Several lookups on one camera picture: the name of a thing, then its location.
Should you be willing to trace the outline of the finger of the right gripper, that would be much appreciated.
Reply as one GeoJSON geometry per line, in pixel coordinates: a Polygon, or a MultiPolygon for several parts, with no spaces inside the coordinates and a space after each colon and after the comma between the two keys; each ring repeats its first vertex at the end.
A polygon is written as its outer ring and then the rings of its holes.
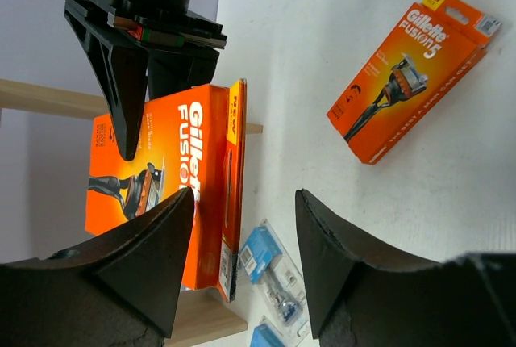
{"type": "Polygon", "coordinates": [[[150,50],[148,55],[149,98],[153,100],[211,83],[218,58],[218,51],[201,46],[150,50]]]}
{"type": "Polygon", "coordinates": [[[148,54],[119,30],[92,22],[87,10],[70,3],[64,8],[106,100],[119,154],[132,161],[144,111],[148,54]]]}

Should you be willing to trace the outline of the blue razor blister under shelf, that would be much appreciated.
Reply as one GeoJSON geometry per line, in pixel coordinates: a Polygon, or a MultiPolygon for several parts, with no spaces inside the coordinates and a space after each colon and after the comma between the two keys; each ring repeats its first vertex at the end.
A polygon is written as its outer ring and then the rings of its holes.
{"type": "Polygon", "coordinates": [[[252,331],[250,347],[294,347],[298,343],[288,340],[273,322],[266,316],[260,318],[260,322],[252,331]]]}

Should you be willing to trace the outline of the orange fusion box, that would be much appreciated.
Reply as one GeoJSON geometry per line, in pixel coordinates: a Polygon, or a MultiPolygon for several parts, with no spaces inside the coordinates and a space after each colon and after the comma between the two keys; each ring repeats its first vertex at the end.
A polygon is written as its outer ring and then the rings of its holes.
{"type": "Polygon", "coordinates": [[[121,158],[109,115],[94,119],[85,230],[101,235],[182,188],[194,196],[181,284],[235,298],[247,83],[205,84],[144,105],[135,158],[121,158]]]}
{"type": "Polygon", "coordinates": [[[502,22],[462,0],[413,3],[327,112],[376,164],[486,54],[502,22]]]}

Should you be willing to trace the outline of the blue razor blister middle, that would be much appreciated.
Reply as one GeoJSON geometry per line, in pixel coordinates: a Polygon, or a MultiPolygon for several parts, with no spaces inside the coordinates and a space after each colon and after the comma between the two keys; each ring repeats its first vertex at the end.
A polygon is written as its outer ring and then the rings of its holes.
{"type": "Polygon", "coordinates": [[[297,346],[310,333],[302,274],[268,220],[254,227],[239,251],[239,264],[268,306],[279,337],[297,346]]]}

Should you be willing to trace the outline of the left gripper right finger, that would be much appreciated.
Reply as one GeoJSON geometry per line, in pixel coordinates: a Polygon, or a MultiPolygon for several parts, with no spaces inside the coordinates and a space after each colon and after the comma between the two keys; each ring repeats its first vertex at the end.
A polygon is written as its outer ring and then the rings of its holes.
{"type": "Polygon", "coordinates": [[[515,255],[398,249],[295,194],[312,337],[322,346],[512,346],[515,255]]]}

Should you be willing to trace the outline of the wooden two-tier shelf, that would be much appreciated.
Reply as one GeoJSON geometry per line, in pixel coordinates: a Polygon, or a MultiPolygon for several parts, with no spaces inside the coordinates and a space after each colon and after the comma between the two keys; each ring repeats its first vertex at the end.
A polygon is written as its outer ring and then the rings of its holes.
{"type": "Polygon", "coordinates": [[[94,120],[85,229],[1,266],[4,346],[191,346],[247,329],[235,297],[248,88],[205,84],[144,105],[136,155],[94,120]]]}

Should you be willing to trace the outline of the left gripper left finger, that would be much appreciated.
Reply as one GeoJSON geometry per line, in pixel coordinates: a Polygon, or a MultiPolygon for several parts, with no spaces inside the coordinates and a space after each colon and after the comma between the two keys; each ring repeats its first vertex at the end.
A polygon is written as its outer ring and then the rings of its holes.
{"type": "Polygon", "coordinates": [[[184,188],[53,254],[1,267],[4,346],[162,346],[172,336],[193,228],[184,188]]]}

